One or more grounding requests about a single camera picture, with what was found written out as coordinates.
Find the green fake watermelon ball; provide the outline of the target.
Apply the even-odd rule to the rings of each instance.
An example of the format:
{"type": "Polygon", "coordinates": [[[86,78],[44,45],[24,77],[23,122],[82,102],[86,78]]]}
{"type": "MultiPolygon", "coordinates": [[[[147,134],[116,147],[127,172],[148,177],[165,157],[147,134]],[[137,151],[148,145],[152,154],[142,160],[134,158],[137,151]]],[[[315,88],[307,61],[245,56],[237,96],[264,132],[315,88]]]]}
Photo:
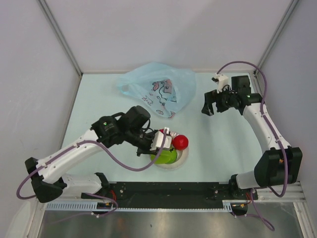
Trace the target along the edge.
{"type": "Polygon", "coordinates": [[[156,159],[155,164],[172,164],[177,159],[177,151],[171,147],[169,150],[163,150],[156,159]]]}

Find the red fake apple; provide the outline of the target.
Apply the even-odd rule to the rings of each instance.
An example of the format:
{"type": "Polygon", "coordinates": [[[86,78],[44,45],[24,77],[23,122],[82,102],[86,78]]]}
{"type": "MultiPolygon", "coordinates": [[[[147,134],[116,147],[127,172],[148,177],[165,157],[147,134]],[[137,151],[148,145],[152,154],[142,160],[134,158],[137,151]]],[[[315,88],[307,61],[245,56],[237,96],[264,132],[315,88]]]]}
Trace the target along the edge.
{"type": "Polygon", "coordinates": [[[188,147],[189,140],[185,135],[178,135],[173,139],[172,145],[176,150],[183,151],[188,147]]]}

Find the light blue plastic bag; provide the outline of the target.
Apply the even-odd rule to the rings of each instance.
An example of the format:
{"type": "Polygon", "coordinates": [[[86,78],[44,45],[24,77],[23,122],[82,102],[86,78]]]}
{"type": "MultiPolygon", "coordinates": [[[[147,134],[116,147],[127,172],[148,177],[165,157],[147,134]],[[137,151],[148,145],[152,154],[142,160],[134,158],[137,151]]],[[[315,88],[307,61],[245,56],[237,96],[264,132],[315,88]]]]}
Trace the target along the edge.
{"type": "Polygon", "coordinates": [[[190,69],[151,62],[119,77],[118,90],[142,100],[157,115],[173,118],[194,98],[196,74],[190,69]]]}

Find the white paper plate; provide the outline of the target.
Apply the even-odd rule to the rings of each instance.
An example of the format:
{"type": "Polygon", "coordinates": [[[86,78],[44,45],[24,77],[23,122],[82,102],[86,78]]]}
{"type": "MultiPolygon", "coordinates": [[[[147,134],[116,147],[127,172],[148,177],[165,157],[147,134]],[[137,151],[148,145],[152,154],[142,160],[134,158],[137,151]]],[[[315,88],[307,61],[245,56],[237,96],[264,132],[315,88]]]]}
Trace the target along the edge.
{"type": "MultiPolygon", "coordinates": [[[[171,131],[170,134],[172,136],[172,140],[176,136],[181,135],[181,134],[179,134],[178,132],[175,132],[175,131],[171,131]]],[[[179,151],[179,150],[176,150],[176,151],[177,151],[177,159],[176,159],[176,161],[174,163],[172,163],[172,164],[155,164],[154,163],[154,164],[157,167],[162,168],[164,170],[174,170],[174,169],[179,168],[180,166],[182,166],[186,162],[186,160],[188,158],[189,146],[183,151],[179,151]]]]}

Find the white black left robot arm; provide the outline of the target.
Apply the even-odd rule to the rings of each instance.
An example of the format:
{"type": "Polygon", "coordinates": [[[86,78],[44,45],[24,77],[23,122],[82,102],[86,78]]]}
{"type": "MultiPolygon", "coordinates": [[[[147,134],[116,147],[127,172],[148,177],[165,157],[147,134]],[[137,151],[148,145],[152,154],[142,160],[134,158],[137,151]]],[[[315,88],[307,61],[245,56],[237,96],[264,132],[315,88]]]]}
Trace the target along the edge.
{"type": "Polygon", "coordinates": [[[150,114],[141,106],[133,106],[126,113],[103,116],[75,142],[44,158],[25,161],[35,197],[41,203],[59,197],[84,199],[104,198],[110,193],[110,184],[103,173],[90,176],[71,176],[67,172],[92,155],[113,145],[127,142],[137,148],[137,155],[157,154],[160,130],[150,127],[150,114]]]}

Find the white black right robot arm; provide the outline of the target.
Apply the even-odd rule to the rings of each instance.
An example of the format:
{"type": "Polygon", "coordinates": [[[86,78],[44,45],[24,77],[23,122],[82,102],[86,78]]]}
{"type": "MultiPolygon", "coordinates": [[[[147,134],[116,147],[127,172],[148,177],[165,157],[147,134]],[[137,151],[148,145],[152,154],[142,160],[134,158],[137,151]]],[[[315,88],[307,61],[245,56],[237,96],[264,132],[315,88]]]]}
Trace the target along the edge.
{"type": "Polygon", "coordinates": [[[228,78],[218,73],[212,81],[217,88],[204,94],[202,113],[212,116],[230,108],[238,110],[251,126],[263,153],[252,171],[231,177],[229,195],[240,199],[247,189],[269,188],[277,197],[283,197],[288,184],[297,181],[303,157],[301,149],[291,146],[278,131],[264,98],[251,91],[248,76],[228,78]]]}

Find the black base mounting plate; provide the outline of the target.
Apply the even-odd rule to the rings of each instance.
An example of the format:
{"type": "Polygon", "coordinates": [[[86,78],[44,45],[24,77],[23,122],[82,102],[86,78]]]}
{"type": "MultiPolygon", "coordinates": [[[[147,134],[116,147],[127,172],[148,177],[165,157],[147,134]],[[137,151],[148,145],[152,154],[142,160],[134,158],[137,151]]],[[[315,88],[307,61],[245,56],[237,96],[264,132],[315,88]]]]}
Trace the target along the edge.
{"type": "Polygon", "coordinates": [[[131,209],[214,209],[224,200],[233,203],[257,200],[256,192],[218,182],[116,182],[97,192],[115,198],[120,208],[131,209]]]}

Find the aluminium frame rail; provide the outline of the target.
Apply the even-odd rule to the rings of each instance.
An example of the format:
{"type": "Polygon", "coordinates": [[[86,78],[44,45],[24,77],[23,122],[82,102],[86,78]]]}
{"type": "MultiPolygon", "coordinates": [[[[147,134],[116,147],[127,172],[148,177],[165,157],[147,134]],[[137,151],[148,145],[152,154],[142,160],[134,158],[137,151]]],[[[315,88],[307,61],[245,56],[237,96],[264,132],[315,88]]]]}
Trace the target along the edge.
{"type": "Polygon", "coordinates": [[[252,126],[264,155],[251,172],[255,184],[250,188],[268,188],[275,196],[282,198],[286,194],[287,185],[296,182],[302,154],[295,155],[295,149],[284,139],[270,118],[265,105],[267,79],[260,69],[257,72],[264,81],[263,99],[260,103],[247,106],[243,116],[252,126]]]}

